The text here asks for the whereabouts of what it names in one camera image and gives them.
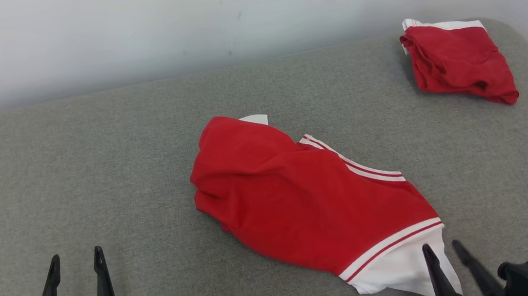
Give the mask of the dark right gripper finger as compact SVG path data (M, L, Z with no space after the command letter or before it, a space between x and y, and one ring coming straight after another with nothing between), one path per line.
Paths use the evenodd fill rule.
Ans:
M500 282L487 271L481 264L457 239L452 241L452 246L458 259L462 262L473 276L482 296L505 296L505 291Z
M422 252L424 254L428 275L430 277L435 296L463 296L454 290L453 285L451 285L447 276L445 276L442 268L440 267L439 258L436 256L430 245L423 245Z

